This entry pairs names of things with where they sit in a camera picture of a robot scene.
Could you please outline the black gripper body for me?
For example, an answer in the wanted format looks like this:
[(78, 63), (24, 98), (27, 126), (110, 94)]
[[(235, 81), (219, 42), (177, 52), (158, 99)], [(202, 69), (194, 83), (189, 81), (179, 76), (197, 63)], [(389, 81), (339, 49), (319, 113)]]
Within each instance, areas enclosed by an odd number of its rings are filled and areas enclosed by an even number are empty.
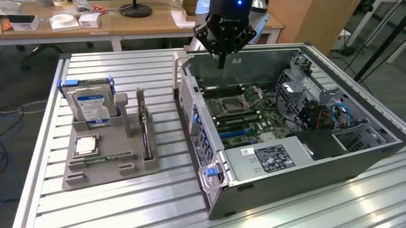
[(249, 20), (250, 11), (251, 11), (250, 0), (210, 1), (207, 25), (219, 42), (219, 54), (221, 54), (222, 27), (246, 28), (250, 25), (250, 20)]

